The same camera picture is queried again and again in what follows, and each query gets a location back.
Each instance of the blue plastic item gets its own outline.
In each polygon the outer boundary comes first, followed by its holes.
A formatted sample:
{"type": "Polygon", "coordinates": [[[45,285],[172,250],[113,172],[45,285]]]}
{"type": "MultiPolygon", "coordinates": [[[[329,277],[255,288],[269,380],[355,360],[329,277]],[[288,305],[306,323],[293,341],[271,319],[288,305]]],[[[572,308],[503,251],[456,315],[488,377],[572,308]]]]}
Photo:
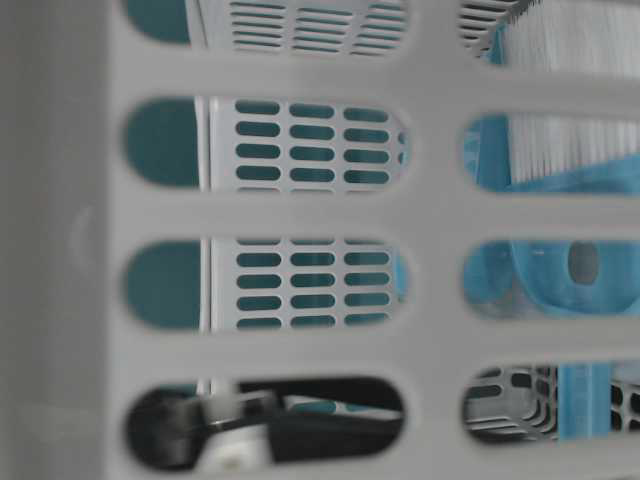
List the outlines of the blue plastic item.
{"type": "Polygon", "coordinates": [[[558,439],[607,435],[611,430],[611,365],[558,368],[558,439]]]}
{"type": "Polygon", "coordinates": [[[622,242],[594,242],[595,278],[592,283],[578,283],[570,272],[573,245],[512,242],[516,271],[527,296],[552,315],[631,313],[640,295],[640,248],[622,242]]]}
{"type": "MultiPolygon", "coordinates": [[[[465,136],[465,168],[478,185],[489,190],[505,190],[511,179],[507,131],[507,117],[491,115],[474,123],[465,136]]],[[[509,242],[485,245],[467,259],[464,292],[470,302],[495,302],[512,284],[509,242]]]]}
{"type": "Polygon", "coordinates": [[[393,278],[398,301],[404,302],[409,291],[409,270],[399,253],[393,255],[393,278]]]}

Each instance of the grey plastic frame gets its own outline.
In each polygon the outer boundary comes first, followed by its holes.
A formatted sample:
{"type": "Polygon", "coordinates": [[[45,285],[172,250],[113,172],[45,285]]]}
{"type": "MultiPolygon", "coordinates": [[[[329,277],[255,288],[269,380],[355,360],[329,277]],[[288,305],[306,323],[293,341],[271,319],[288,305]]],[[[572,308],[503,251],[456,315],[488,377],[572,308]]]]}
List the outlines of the grey plastic frame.
{"type": "Polygon", "coordinates": [[[462,129],[489,111],[640,120],[640,81],[482,65],[460,45],[457,0],[408,3],[403,47],[352,62],[154,43],[134,30],[121,0],[2,0],[1,478],[164,478],[134,461],[122,434],[134,399],[158,383],[356,373],[389,380],[404,396],[407,426],[389,451],[234,478],[640,473],[636,442],[623,437],[492,448],[461,422],[464,389],[482,368],[639,358],[640,322],[486,322],[460,288],[467,253],[496,238],[640,240],[640,198],[500,197],[475,188],[460,158],[462,129]],[[163,190],[128,167],[122,129],[142,102],[256,92],[391,110],[412,131],[409,174],[366,199],[317,199],[163,190]],[[385,239],[405,252],[417,294],[393,321],[358,331],[173,335],[144,328],[120,294],[127,262],[156,240],[328,231],[385,239]],[[35,426],[24,413],[32,404],[35,426]]]}

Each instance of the white brush head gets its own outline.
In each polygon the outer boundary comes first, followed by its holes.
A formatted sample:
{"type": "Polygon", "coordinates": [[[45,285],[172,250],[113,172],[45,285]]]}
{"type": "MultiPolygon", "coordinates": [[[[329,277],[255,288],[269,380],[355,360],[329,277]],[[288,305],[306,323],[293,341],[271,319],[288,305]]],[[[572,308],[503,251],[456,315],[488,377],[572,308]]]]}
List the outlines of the white brush head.
{"type": "MultiPolygon", "coordinates": [[[[601,1],[526,1],[504,32],[505,61],[530,72],[640,77],[640,8],[601,1]]],[[[509,124],[513,183],[640,151],[640,124],[515,115],[509,124]]]]}

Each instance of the perforated panel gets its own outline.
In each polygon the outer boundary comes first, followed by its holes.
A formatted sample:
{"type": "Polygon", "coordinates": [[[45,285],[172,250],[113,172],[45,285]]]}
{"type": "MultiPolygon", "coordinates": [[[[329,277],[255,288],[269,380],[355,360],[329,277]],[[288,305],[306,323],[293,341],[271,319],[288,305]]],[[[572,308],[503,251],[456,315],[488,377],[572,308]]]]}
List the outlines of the perforated panel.
{"type": "Polygon", "coordinates": [[[206,48],[235,51],[385,56],[402,44],[409,23],[404,0],[193,0],[189,5],[192,37],[202,38],[206,48]]]}
{"type": "Polygon", "coordinates": [[[232,98],[203,105],[214,191],[372,192],[407,166],[407,134],[384,110],[232,98]]]}
{"type": "Polygon", "coordinates": [[[212,330],[362,326],[393,316],[406,275],[361,240],[214,240],[212,330]]]}

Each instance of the oval hole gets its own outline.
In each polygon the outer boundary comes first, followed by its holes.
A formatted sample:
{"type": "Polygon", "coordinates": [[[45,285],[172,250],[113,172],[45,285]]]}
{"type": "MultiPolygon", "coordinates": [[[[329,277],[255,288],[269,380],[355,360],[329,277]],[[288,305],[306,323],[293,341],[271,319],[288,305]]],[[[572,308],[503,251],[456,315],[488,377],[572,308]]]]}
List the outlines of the oval hole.
{"type": "Polygon", "coordinates": [[[323,168],[294,168],[291,180],[294,182],[331,182],[336,177],[332,170],[323,168]]]}
{"type": "Polygon", "coordinates": [[[347,150],[344,159],[350,163],[381,164],[389,161],[389,153],[376,150],[347,150]]]}
{"type": "Polygon", "coordinates": [[[276,167],[238,167],[236,175],[240,180],[274,181],[280,178],[280,170],[276,167]]]}
{"type": "Polygon", "coordinates": [[[236,153],[240,158],[275,159],[280,156],[280,147],[258,143],[241,143],[236,147],[236,153]]]}
{"type": "Polygon", "coordinates": [[[344,277],[347,285],[354,287],[386,285],[389,283],[389,275],[386,273],[348,273],[344,277]]]}
{"type": "Polygon", "coordinates": [[[385,265],[389,255],[384,252],[352,252],[344,256],[347,265],[385,265]]]}
{"type": "Polygon", "coordinates": [[[598,248],[592,242],[574,242],[569,248],[569,275],[580,285],[592,285],[598,278],[598,248]]]}
{"type": "Polygon", "coordinates": [[[350,142],[385,143],[389,141],[389,134],[384,130],[348,128],[344,132],[344,138],[350,142]]]}
{"type": "Polygon", "coordinates": [[[282,300],[278,297],[240,297],[238,299],[238,309],[243,312],[253,312],[257,310],[277,310],[282,305],[282,300]]]}
{"type": "Polygon", "coordinates": [[[582,441],[634,430],[637,411],[621,405],[635,394],[640,361],[503,365],[495,371],[501,375],[479,374],[464,393],[464,426],[484,443],[582,441]]]}
{"type": "Polygon", "coordinates": [[[293,147],[291,149],[291,158],[312,162],[328,162],[335,158],[335,153],[330,148],[293,147]]]}
{"type": "Polygon", "coordinates": [[[293,308],[330,308],[336,304],[333,295],[296,295],[291,299],[293,308]]]}
{"type": "Polygon", "coordinates": [[[277,137],[280,135],[280,127],[277,123],[238,122],[236,132],[249,137],[277,137]]]}
{"type": "Polygon", "coordinates": [[[291,127],[291,136],[306,140],[331,140],[335,133],[331,127],[319,127],[315,125],[294,125],[291,127]]]}
{"type": "Polygon", "coordinates": [[[128,410],[124,430],[134,458],[152,470],[215,475],[374,455],[394,443],[404,423],[400,395],[375,378],[202,378],[146,392],[128,410]],[[218,390],[234,393],[211,393],[218,390]],[[269,462],[229,449],[247,434],[269,462]]]}
{"type": "Polygon", "coordinates": [[[264,100],[238,100],[236,110],[249,115],[277,115],[280,112],[280,105],[277,102],[264,100]]]}
{"type": "Polygon", "coordinates": [[[241,253],[237,262],[240,267],[277,267],[282,259],[277,253],[241,253]]]}
{"type": "Polygon", "coordinates": [[[294,103],[289,107],[291,115],[301,118],[331,118],[334,110],[328,105],[310,105],[294,103]]]}
{"type": "Polygon", "coordinates": [[[278,275],[240,275],[237,284],[238,287],[245,290],[278,288],[282,284],[282,280],[278,275]]]}
{"type": "Polygon", "coordinates": [[[389,181],[389,174],[367,170],[348,170],[344,173],[344,180],[347,183],[383,185],[389,181]]]}
{"type": "Polygon", "coordinates": [[[382,323],[389,319],[386,313],[352,313],[344,318],[344,323],[350,327],[382,323]]]}
{"type": "Polygon", "coordinates": [[[292,238],[291,243],[299,246],[332,245],[334,238],[292,238]]]}
{"type": "Polygon", "coordinates": [[[333,265],[335,256],[332,253],[294,253],[291,263],[296,267],[333,265]]]}
{"type": "Polygon", "coordinates": [[[277,330],[282,326],[279,318],[241,318],[238,320],[238,330],[277,330]]]}
{"type": "Polygon", "coordinates": [[[344,297],[344,303],[349,307],[379,307],[390,301],[386,293],[350,293],[344,297]]]}
{"type": "Polygon", "coordinates": [[[291,277],[291,285],[297,288],[331,287],[335,282],[330,273],[299,273],[291,277]]]}
{"type": "Polygon", "coordinates": [[[382,110],[371,108],[347,108],[344,111],[344,118],[352,122],[384,123],[389,119],[389,115],[382,110]]]}
{"type": "Polygon", "coordinates": [[[333,327],[336,319],[330,315],[313,315],[309,317],[294,317],[291,320],[293,328],[318,328],[333,327]]]}

